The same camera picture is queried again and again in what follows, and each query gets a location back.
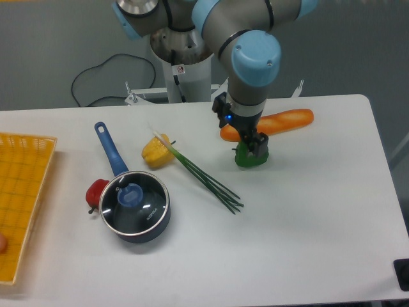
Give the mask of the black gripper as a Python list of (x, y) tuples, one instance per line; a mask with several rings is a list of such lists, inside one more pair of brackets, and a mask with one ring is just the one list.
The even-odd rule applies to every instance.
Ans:
[(260, 104), (246, 106), (231, 98), (230, 94), (223, 92), (216, 96), (213, 101), (212, 111), (217, 115), (219, 128), (227, 125), (232, 126), (241, 137), (239, 142), (240, 155), (250, 157), (250, 144), (252, 137), (253, 154), (261, 158), (268, 153), (268, 136), (262, 132), (256, 132), (256, 125), (261, 118), (266, 101)]

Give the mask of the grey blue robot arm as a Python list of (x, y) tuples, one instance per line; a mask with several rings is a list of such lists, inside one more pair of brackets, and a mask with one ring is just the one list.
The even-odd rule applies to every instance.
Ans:
[(246, 153), (268, 153), (268, 136), (258, 132), (271, 85), (280, 69), (281, 46), (274, 27), (298, 20), (317, 1), (114, 1), (112, 9), (131, 38), (166, 29), (193, 34), (228, 73), (228, 89), (215, 98), (219, 126), (239, 134)]

